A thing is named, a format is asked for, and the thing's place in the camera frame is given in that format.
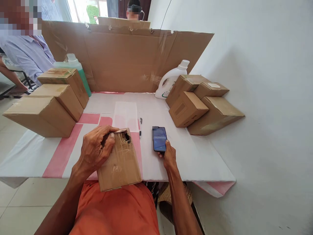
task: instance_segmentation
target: bare leg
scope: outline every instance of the bare leg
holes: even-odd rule
[[[26,86],[24,86],[24,84],[19,80],[16,73],[10,71],[6,67],[6,65],[3,63],[1,57],[0,57],[0,72],[16,85],[16,88],[14,88],[11,91],[11,93],[21,93],[21,92],[28,91],[28,88]]]

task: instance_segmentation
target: orange shirt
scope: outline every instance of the orange shirt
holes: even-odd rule
[[[152,194],[143,183],[100,192],[97,181],[87,181],[70,233],[77,234],[159,235]]]

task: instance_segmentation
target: cardboard box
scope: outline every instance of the cardboard box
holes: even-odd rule
[[[129,128],[115,134],[115,145],[109,158],[97,171],[101,191],[120,188],[142,181]]]
[[[29,96],[53,96],[65,108],[71,117],[78,121],[84,109],[77,99],[70,85],[65,84],[43,84]]]
[[[206,82],[201,83],[193,93],[195,93],[199,99],[202,99],[205,96],[222,97],[227,92],[229,92],[229,90],[220,83]]]
[[[22,97],[3,116],[43,137],[69,137],[73,118],[54,97]]]
[[[209,112],[188,127],[192,135],[211,134],[245,116],[225,98],[206,96],[201,101],[209,108]]]
[[[77,96],[81,106],[86,107],[89,97],[77,69],[51,68],[39,75],[42,84],[69,84]]]
[[[123,27],[129,26],[130,28],[150,28],[149,21],[137,21],[137,20],[127,20],[122,18],[114,17],[98,17],[100,25],[110,25],[111,27]]]
[[[201,75],[180,75],[166,98],[166,103],[171,108],[183,91],[193,92],[203,82],[210,81]]]
[[[161,78],[189,60],[190,73],[214,34],[42,21],[56,61],[74,53],[91,91],[155,92]]]
[[[169,113],[176,127],[187,127],[208,110],[194,93],[184,91],[170,108]]]

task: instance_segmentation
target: wire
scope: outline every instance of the wire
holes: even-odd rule
[[[167,10],[168,10],[168,9],[169,9],[169,7],[170,7],[171,1],[172,1],[172,0],[170,0],[169,6],[168,6],[168,7],[167,7],[167,9],[166,9],[166,12],[165,12],[165,15],[164,15],[164,18],[163,18],[162,25],[161,25],[161,28],[160,28],[160,29],[162,29],[163,22],[164,22],[164,19],[165,19],[165,16],[166,16]]]
[[[142,20],[143,20],[143,19],[144,19],[144,11],[143,11],[143,10],[141,10],[141,12],[143,13],[143,18],[142,18]],[[141,13],[141,12],[140,12],[140,13]]]

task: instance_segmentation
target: white tablecloth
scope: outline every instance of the white tablecloth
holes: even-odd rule
[[[69,178],[77,162],[83,136],[98,125],[116,123],[116,102],[133,102],[137,117],[142,118],[142,138],[132,132],[142,179],[167,181],[163,162],[153,151],[152,126],[164,126],[183,181],[193,181],[215,197],[221,197],[235,183],[235,178],[207,136],[189,135],[186,128],[176,128],[165,100],[149,93],[93,93],[84,113],[69,138],[44,138],[30,130],[0,165],[0,180],[18,187],[26,178]],[[97,179],[97,174],[90,179]]]

